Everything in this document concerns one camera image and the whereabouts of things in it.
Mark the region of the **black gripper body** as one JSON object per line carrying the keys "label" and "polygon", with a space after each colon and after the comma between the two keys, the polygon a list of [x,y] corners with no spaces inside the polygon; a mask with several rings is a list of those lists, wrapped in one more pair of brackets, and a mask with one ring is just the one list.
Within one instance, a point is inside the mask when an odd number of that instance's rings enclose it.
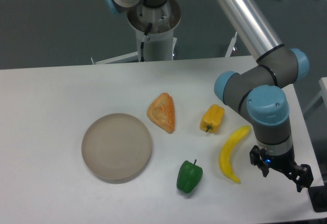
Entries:
{"label": "black gripper body", "polygon": [[283,174],[294,174],[296,171],[293,146],[281,155],[269,155],[266,149],[261,149],[260,156],[262,161],[258,168],[262,170],[263,174],[268,174],[270,168]]}

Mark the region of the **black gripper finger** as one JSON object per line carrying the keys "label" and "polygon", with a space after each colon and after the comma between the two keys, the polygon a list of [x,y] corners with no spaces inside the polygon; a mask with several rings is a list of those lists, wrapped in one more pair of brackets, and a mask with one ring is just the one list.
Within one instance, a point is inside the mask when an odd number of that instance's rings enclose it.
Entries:
{"label": "black gripper finger", "polygon": [[292,164],[284,175],[296,184],[297,192],[301,192],[303,188],[310,188],[314,177],[310,165],[307,164]]}
{"label": "black gripper finger", "polygon": [[263,177],[266,177],[269,173],[270,166],[266,161],[265,148],[259,148],[259,146],[255,145],[251,149],[249,156],[251,165],[257,166],[261,170]]}

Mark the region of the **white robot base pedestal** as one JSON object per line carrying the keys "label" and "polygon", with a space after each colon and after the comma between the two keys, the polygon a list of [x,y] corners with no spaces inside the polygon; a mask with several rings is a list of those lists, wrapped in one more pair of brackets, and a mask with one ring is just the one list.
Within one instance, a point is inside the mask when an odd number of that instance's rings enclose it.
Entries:
{"label": "white robot base pedestal", "polygon": [[176,0],[167,0],[157,8],[139,5],[127,12],[127,18],[135,31],[137,51],[94,64],[173,60],[177,41],[174,30],[181,19],[180,6]]}

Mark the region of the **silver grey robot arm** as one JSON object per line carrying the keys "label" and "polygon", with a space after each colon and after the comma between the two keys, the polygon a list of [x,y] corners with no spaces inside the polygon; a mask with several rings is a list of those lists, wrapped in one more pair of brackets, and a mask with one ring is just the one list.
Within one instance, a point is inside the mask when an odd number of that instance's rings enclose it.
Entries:
{"label": "silver grey robot arm", "polygon": [[[136,32],[140,62],[172,60],[172,34],[181,18],[174,0],[105,1],[111,12],[127,12]],[[289,104],[283,92],[308,73],[308,58],[299,49],[285,47],[253,0],[217,1],[257,65],[243,74],[221,74],[214,92],[252,125],[257,145],[250,151],[251,164],[263,176],[270,169],[282,173],[296,184],[297,191],[309,188],[312,170],[294,160]]]}

